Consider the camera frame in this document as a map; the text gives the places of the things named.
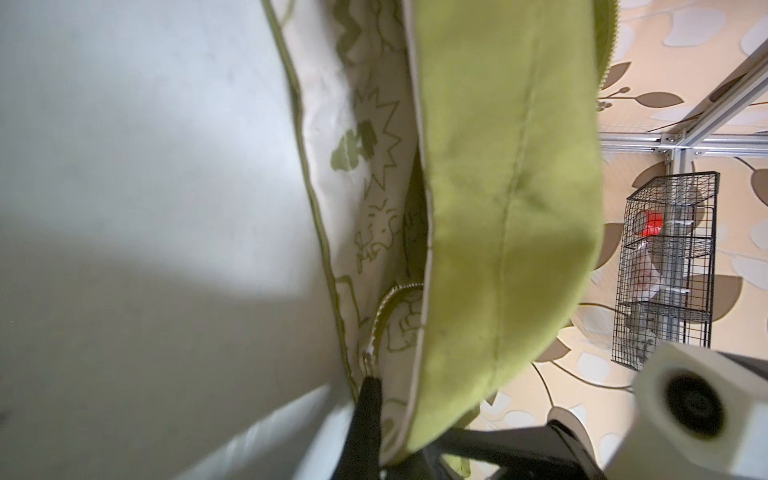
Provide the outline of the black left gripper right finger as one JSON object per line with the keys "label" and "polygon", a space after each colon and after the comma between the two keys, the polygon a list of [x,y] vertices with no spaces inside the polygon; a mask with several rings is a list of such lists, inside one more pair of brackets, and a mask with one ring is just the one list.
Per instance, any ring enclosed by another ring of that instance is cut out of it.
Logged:
{"label": "black left gripper right finger", "polygon": [[495,465],[493,479],[604,479],[602,469],[571,429],[553,420],[544,426],[500,431],[449,429],[402,463],[384,469],[385,479],[457,479],[446,463],[454,456]]}

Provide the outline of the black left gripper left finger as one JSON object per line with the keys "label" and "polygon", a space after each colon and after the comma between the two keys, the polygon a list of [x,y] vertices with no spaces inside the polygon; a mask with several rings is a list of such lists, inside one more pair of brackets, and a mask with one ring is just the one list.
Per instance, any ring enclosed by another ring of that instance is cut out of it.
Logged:
{"label": "black left gripper left finger", "polygon": [[382,383],[365,377],[332,480],[378,479],[381,448]]}

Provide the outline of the green zip-up hooded jacket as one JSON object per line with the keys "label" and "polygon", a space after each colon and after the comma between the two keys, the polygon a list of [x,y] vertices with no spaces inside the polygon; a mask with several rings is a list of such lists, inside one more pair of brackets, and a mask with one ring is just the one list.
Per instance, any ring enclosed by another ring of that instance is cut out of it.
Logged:
{"label": "green zip-up hooded jacket", "polygon": [[602,244],[614,1],[268,1],[379,478],[536,360]]}

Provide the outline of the red capped bottle in basket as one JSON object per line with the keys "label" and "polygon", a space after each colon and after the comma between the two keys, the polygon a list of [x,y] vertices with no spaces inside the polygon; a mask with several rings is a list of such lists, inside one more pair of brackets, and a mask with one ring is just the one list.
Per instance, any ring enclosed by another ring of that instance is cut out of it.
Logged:
{"label": "red capped bottle in basket", "polygon": [[643,210],[633,219],[633,232],[643,238],[659,236],[664,228],[664,215],[661,212]]}

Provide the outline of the aluminium frame strut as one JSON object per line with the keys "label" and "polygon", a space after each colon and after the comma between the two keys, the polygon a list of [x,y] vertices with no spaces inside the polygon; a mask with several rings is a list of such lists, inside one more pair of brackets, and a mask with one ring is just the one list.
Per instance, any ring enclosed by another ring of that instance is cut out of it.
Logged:
{"label": "aluminium frame strut", "polygon": [[759,44],[756,61],[736,80],[726,82],[727,88],[715,102],[682,122],[670,133],[619,133],[600,135],[602,149],[607,153],[659,154],[666,157],[669,174],[693,171],[693,161],[701,156],[753,157],[767,156],[765,134],[721,134],[719,130],[767,92],[767,43]]}

